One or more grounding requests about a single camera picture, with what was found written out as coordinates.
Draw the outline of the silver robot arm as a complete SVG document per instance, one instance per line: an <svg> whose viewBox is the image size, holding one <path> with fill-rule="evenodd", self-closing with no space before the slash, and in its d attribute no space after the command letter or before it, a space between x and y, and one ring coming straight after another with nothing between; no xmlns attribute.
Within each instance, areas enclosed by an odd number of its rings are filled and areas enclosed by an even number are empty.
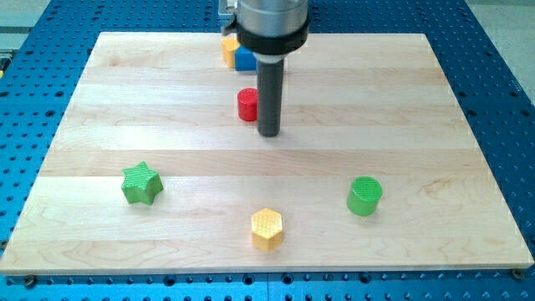
<svg viewBox="0 0 535 301"><path fill-rule="evenodd" d="M264 64L276 64L308 37L308 0L239 0L222 35L238 42Z"/></svg>

